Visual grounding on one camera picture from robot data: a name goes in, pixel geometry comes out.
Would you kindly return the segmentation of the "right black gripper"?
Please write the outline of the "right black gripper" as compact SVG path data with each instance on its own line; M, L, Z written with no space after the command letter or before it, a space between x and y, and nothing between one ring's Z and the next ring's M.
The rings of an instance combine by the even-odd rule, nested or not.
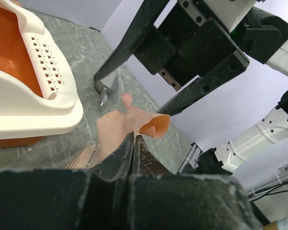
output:
M156 27L167 0L144 0L121 42L94 75L113 73L132 55L178 92L157 112L174 116L246 71L249 59L230 37L250 10L247 0L179 0Z

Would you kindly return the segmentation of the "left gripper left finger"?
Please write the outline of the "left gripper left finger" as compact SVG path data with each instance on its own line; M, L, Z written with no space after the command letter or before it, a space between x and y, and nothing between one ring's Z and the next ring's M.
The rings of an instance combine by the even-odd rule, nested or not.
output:
M94 173L104 181L114 181L130 168L134 149L134 133L129 133L120 146L99 164L93 167Z

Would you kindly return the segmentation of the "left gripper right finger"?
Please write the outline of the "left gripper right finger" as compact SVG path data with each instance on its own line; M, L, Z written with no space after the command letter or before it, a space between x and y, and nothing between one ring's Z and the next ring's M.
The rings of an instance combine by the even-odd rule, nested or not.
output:
M150 152L144 137L137 135L133 150L132 177L173 177L174 175Z

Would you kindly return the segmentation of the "peach cat litter bag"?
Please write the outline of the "peach cat litter bag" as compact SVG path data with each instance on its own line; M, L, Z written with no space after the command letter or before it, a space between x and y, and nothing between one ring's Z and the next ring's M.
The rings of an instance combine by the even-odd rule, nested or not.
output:
M66 169L92 168L113 153L127 134L145 135L152 138L162 137L170 125L170 116L142 110L132 105L133 97L123 93L122 103L126 113L113 110L96 121L98 143L83 149Z

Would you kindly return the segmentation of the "silver metal scoop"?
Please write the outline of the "silver metal scoop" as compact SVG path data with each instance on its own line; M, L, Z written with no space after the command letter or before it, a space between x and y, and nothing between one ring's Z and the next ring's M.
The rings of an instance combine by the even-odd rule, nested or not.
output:
M94 85L95 89L100 94L100 107L103 107L108 96L119 90L118 75L113 72L101 80L95 80Z

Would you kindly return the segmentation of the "white orange litter box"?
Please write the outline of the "white orange litter box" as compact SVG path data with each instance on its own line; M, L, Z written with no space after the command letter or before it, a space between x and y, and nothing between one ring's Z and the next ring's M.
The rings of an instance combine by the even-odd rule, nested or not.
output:
M71 132L82 116L72 70L44 23L0 0L0 148Z

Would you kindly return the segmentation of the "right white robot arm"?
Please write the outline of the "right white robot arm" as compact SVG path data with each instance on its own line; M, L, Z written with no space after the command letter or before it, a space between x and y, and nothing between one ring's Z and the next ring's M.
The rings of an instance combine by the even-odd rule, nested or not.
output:
M143 0L123 0L107 21L101 35L111 48L116 48ZM288 0L267 0L256 3L258 8L280 16L288 22ZM140 81L158 105L163 105L175 92L161 77L144 69L134 56L127 61L128 69ZM202 150L225 144L263 118L288 90L288 77L250 58L246 72L221 86L207 98L171 118L189 142ZM252 156L237 169L235 175L276 174L288 164L288 139Z

